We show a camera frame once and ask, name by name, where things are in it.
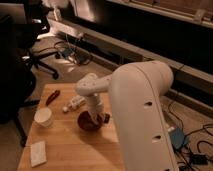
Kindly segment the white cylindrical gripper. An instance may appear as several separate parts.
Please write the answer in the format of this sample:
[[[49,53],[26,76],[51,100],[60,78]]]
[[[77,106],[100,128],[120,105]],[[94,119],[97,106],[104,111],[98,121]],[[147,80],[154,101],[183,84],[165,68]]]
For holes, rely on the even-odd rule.
[[[93,117],[94,124],[101,125],[102,118],[98,114],[101,114],[103,112],[103,103],[101,101],[100,95],[94,94],[94,95],[88,96],[86,100],[87,100],[88,112],[92,116],[94,116]]]

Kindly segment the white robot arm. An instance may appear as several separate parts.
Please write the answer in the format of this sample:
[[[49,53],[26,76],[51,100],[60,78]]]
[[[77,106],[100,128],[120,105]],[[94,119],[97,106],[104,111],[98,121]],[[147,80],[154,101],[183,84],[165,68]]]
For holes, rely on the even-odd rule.
[[[179,171],[160,104],[172,83],[171,68],[156,60],[129,63],[102,78],[87,74],[75,87],[91,118],[82,128],[104,121],[99,94],[106,92],[126,171]]]

